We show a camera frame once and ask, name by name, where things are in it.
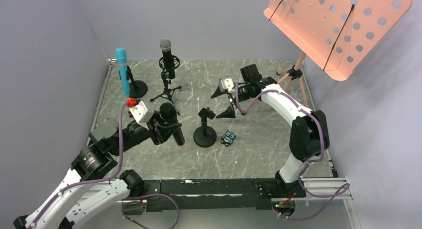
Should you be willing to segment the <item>black microphone orange end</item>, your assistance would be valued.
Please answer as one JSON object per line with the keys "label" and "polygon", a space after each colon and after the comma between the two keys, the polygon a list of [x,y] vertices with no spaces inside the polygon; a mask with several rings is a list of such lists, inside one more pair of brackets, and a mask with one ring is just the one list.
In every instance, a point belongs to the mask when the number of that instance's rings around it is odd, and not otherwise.
{"label": "black microphone orange end", "polygon": [[[160,108],[160,117],[167,123],[178,123],[177,115],[178,112],[176,108],[169,102],[163,103]],[[173,133],[173,138],[178,146],[183,146],[185,144],[185,138],[183,136],[181,126],[178,126],[177,130]]]}

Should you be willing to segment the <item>black round-base phone stand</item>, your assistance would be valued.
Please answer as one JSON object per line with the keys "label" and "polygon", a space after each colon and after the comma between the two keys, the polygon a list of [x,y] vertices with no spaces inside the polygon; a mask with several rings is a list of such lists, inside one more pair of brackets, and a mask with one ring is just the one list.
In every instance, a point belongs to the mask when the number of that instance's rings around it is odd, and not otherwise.
{"label": "black round-base phone stand", "polygon": [[208,148],[216,142],[216,131],[208,126],[208,119],[214,119],[215,113],[209,108],[202,108],[198,116],[201,118],[201,126],[193,134],[194,143],[202,148]]}

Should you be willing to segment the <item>black round-base mic stand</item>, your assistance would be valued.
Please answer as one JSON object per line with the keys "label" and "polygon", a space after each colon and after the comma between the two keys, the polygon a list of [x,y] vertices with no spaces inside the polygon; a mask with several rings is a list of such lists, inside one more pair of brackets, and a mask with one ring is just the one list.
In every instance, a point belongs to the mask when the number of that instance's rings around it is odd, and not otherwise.
{"label": "black round-base mic stand", "polygon": [[135,80],[131,72],[131,68],[127,66],[127,74],[129,80],[129,97],[130,98],[141,98],[148,92],[148,87],[144,81]]}

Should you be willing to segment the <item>blue toy microphone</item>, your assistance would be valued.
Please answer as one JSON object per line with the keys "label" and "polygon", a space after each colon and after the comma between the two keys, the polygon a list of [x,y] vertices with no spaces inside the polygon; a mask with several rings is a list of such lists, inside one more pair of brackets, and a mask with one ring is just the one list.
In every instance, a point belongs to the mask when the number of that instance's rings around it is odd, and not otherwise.
{"label": "blue toy microphone", "polygon": [[129,77],[127,72],[127,55],[124,48],[116,48],[115,56],[119,67],[119,76],[122,84],[122,89],[127,98],[130,96]]}

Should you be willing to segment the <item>black microphone silver head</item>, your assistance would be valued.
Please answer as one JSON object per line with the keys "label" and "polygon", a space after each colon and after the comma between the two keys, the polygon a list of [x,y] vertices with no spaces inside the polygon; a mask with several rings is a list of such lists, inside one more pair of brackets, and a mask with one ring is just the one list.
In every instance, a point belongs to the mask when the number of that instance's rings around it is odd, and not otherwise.
{"label": "black microphone silver head", "polygon": [[167,38],[163,38],[160,40],[160,49],[162,51],[163,60],[162,60],[162,69],[165,70],[169,74],[169,79],[174,79],[175,76],[175,69],[176,64],[174,57],[171,53],[171,42]]}

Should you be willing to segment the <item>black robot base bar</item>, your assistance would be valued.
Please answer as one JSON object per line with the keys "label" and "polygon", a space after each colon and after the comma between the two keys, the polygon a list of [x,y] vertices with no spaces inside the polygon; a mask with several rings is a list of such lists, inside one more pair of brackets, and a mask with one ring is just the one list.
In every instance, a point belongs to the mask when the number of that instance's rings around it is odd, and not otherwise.
{"label": "black robot base bar", "polygon": [[305,197],[298,183],[284,185],[275,178],[146,180],[141,193],[148,212],[179,209],[255,208]]}

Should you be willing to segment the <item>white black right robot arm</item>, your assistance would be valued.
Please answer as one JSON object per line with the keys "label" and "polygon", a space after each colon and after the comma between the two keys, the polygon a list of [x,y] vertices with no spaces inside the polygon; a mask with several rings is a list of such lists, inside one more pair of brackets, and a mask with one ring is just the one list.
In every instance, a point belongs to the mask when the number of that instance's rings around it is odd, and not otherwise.
{"label": "white black right robot arm", "polygon": [[274,109],[291,127],[289,149],[286,163],[276,173],[283,183],[298,181],[309,165],[320,162],[329,148],[329,135],[326,115],[323,111],[313,111],[288,95],[272,77],[262,77],[255,64],[240,70],[243,82],[231,78],[220,79],[218,87],[211,95],[216,98],[227,95],[230,106],[218,118],[234,118],[235,111],[242,115],[252,108],[243,110],[240,103],[249,99],[261,101]]}

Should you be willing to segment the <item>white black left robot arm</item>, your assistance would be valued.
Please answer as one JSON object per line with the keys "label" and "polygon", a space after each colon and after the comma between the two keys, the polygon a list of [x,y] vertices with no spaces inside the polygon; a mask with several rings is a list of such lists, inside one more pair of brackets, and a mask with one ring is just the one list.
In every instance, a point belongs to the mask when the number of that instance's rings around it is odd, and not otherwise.
{"label": "white black left robot arm", "polygon": [[122,120],[105,119],[89,134],[91,143],[71,163],[59,186],[33,213],[19,216],[16,229],[75,229],[92,216],[126,198],[148,191],[134,170],[122,170],[123,153],[151,139],[166,142],[181,130],[177,120],[154,115],[143,127],[136,121],[123,127]]}

